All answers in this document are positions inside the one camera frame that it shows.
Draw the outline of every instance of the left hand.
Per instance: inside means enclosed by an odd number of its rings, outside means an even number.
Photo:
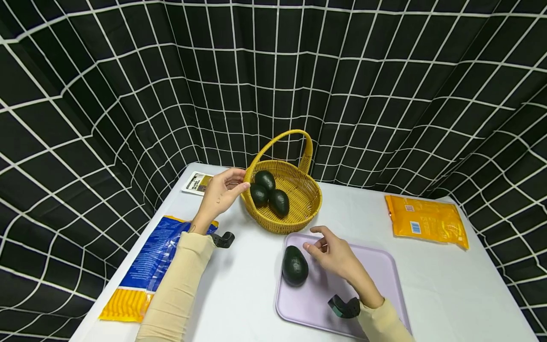
[[[231,168],[209,180],[190,231],[205,234],[211,221],[228,210],[237,197],[251,186],[243,183],[244,176],[245,170]]]

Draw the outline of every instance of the basket handle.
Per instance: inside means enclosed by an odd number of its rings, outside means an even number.
[[[257,163],[260,161],[260,158],[266,153],[266,151],[279,139],[282,137],[286,137],[289,134],[303,134],[306,137],[306,148],[304,149],[304,154],[302,155],[302,159],[300,160],[300,165],[298,165],[298,169],[302,171],[303,173],[307,174],[310,170],[310,164],[311,164],[311,157],[313,153],[313,143],[311,141],[310,135],[306,131],[302,130],[290,130],[285,133],[281,133],[275,138],[273,138],[269,143],[267,143],[257,154],[256,157],[254,157],[253,162],[249,167],[247,168],[247,173],[245,173],[245,177],[243,178],[244,182],[250,182],[251,181],[251,175],[254,172],[254,168],[256,167]]]

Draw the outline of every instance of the wrist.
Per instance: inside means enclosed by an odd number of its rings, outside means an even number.
[[[197,212],[196,216],[191,222],[190,233],[197,233],[201,235],[207,234],[209,225],[215,218],[211,215],[206,215],[200,212]]]
[[[377,309],[382,306],[384,297],[380,294],[374,281],[364,268],[362,271],[352,273],[346,278],[346,281],[355,289],[359,295],[359,300],[365,306],[371,309]]]

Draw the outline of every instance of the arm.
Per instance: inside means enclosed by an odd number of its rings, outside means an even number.
[[[357,319],[370,342],[414,341],[391,302],[382,297],[348,243],[325,226],[313,227],[311,231],[323,234],[323,238],[314,245],[305,243],[304,249],[323,268],[339,275],[355,289],[361,301]]]
[[[180,342],[194,304],[201,275],[216,248],[205,235],[211,221],[226,211],[249,183],[242,183],[245,170],[229,169],[207,185],[200,209],[161,281],[137,333],[137,342]]]

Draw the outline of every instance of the blue and yellow package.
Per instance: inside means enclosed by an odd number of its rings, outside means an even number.
[[[218,222],[213,221],[207,234],[214,233],[217,228]],[[189,229],[190,221],[172,216],[162,217],[104,306],[99,319],[142,322],[148,305],[173,260],[181,233]]]

